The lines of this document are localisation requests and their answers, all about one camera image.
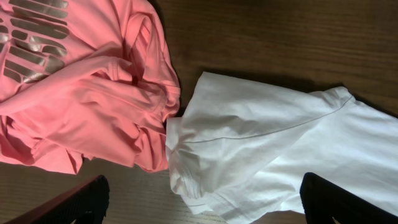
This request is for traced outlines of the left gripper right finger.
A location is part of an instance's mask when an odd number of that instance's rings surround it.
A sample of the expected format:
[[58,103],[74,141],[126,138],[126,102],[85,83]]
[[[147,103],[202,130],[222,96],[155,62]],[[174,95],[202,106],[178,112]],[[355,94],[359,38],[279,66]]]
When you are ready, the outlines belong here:
[[307,224],[397,224],[397,216],[307,172],[300,186]]

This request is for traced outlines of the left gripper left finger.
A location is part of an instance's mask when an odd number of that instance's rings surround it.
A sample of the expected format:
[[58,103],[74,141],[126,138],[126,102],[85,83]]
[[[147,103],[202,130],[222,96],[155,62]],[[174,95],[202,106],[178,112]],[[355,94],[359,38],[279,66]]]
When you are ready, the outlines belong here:
[[107,178],[98,175],[5,224],[102,224],[109,193]]

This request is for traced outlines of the white t-shirt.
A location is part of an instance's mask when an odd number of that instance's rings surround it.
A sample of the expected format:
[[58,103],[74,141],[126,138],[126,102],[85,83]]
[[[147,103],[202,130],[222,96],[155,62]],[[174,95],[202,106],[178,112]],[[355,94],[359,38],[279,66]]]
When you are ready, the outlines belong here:
[[303,93],[205,72],[166,132],[170,187],[194,214],[301,213],[307,172],[397,213],[397,118],[343,86]]

